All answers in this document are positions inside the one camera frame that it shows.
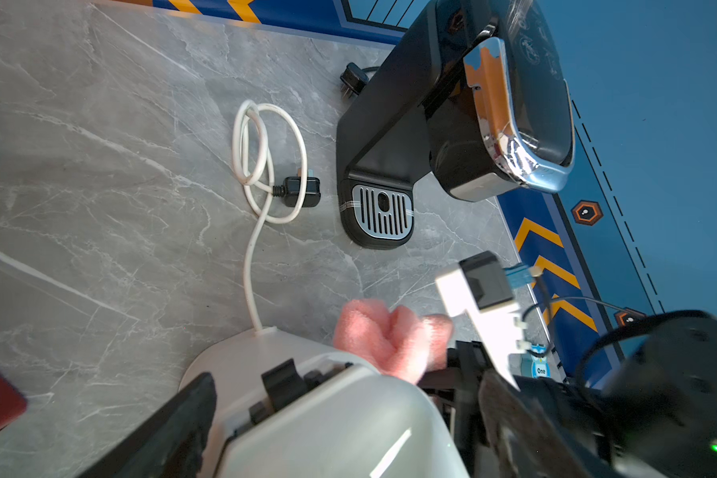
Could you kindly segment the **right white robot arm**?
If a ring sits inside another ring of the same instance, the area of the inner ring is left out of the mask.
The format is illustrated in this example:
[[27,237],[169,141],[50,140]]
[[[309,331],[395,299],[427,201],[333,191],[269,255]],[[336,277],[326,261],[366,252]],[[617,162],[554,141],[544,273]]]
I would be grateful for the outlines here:
[[581,374],[505,382],[478,342],[419,385],[474,477],[717,477],[717,319],[641,318],[590,354],[630,339],[639,347],[598,390]]

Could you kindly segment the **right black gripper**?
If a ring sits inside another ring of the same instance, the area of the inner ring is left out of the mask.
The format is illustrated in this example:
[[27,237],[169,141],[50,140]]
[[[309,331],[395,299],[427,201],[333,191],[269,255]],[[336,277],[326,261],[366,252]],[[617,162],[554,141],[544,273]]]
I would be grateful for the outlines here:
[[[484,346],[480,342],[459,342],[447,351],[447,367],[428,372],[418,384],[441,413],[472,477],[498,477],[478,402],[478,390],[486,372],[495,370]],[[609,438],[597,412],[580,392],[551,378],[519,376],[517,384],[520,392],[540,400],[552,420],[609,466]]]

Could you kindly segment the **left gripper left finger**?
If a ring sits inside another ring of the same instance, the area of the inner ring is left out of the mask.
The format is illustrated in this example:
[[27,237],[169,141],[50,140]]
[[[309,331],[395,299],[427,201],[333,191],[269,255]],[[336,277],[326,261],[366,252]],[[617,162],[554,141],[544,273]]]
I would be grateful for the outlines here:
[[213,377],[203,372],[81,475],[197,476],[216,404]]

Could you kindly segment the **white coffee machine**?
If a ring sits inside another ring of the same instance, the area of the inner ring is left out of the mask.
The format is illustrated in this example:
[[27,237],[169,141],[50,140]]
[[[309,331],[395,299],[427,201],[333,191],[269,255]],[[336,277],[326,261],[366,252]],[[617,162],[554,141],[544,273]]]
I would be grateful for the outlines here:
[[448,427],[417,386],[276,328],[203,351],[180,384],[211,374],[201,477],[465,477]]

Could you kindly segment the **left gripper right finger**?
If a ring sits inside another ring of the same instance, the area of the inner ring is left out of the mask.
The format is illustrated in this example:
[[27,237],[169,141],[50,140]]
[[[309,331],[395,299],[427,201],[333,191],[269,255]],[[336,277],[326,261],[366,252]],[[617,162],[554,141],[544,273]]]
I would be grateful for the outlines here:
[[617,477],[545,412],[540,400],[496,372],[484,374],[478,402],[498,477]]

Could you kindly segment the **pink towel cloth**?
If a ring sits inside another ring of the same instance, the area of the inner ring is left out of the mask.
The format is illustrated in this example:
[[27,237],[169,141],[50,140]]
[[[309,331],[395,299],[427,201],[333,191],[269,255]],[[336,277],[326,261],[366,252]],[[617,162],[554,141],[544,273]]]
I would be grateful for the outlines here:
[[454,324],[445,315],[418,316],[384,302],[354,300],[338,320],[334,347],[372,364],[381,374],[418,384],[428,372],[447,367]]

